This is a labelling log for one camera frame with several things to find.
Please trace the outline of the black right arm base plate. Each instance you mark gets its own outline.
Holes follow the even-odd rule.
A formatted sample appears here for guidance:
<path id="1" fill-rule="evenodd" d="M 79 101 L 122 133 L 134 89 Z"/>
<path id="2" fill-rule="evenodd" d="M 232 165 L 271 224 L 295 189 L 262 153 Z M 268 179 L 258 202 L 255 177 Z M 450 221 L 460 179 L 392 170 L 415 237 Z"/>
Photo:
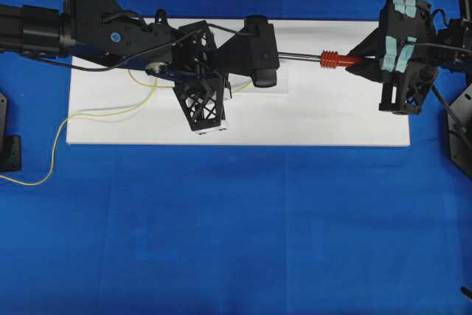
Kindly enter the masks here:
<path id="1" fill-rule="evenodd" d="M 456 117 L 448 116 L 451 161 L 471 178 L 471 85 L 449 107 Z"/>

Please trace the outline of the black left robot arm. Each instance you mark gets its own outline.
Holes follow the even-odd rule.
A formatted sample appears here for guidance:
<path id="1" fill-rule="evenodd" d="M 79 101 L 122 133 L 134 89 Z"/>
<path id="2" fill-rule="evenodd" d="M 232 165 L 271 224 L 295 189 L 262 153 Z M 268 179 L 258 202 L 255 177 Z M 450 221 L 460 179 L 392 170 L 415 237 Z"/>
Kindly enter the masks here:
<path id="1" fill-rule="evenodd" d="M 62 10 L 3 5 L 1 51 L 52 65 L 77 57 L 95 63 L 96 72 L 140 70 L 180 83 L 234 74 L 250 77 L 257 88 L 277 84 L 277 42 L 265 16 L 245 17 L 221 46 L 212 32 L 217 28 L 208 21 L 173 27 L 163 9 L 148 23 L 116 0 L 64 0 Z"/>

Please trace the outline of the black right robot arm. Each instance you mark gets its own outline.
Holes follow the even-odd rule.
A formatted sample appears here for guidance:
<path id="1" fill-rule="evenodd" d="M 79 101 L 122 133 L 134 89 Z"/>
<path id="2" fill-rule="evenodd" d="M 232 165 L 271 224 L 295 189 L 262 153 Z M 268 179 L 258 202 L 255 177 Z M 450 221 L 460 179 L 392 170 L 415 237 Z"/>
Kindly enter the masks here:
<path id="1" fill-rule="evenodd" d="M 419 101 L 436 80 L 439 69 L 471 73 L 471 20 L 453 18 L 437 30 L 425 0 L 386 0 L 378 27 L 350 50 L 360 63 L 348 66 L 352 75 L 395 87 L 406 100 Z"/>

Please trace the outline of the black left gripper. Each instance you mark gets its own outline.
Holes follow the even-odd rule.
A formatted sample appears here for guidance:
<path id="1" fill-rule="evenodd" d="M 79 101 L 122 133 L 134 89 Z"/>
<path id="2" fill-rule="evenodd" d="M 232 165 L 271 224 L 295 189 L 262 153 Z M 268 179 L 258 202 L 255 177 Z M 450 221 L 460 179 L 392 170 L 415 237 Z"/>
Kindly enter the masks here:
<path id="1" fill-rule="evenodd" d="M 172 46 L 171 80 L 186 83 L 200 77 L 221 77 L 228 74 L 250 77 L 257 88 L 277 84 L 277 42 L 274 25 L 262 15 L 244 19 L 241 34 L 233 35 L 218 49 L 215 36 L 206 21 L 197 21 L 171 30 L 173 40 L 192 35 Z M 210 63 L 215 52 L 215 69 Z"/>

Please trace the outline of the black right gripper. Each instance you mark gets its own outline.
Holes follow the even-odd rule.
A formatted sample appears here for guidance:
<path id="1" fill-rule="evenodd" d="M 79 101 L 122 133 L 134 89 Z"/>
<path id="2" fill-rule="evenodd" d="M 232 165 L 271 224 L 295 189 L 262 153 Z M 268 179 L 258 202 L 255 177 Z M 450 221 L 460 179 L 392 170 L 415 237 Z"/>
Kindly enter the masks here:
<path id="1" fill-rule="evenodd" d="M 349 56 L 375 57 L 378 62 L 360 62 L 345 70 L 397 90 L 429 90 L 438 68 L 429 61 L 426 44 L 436 34 L 427 1 L 386 0 L 378 27 L 348 52 Z"/>

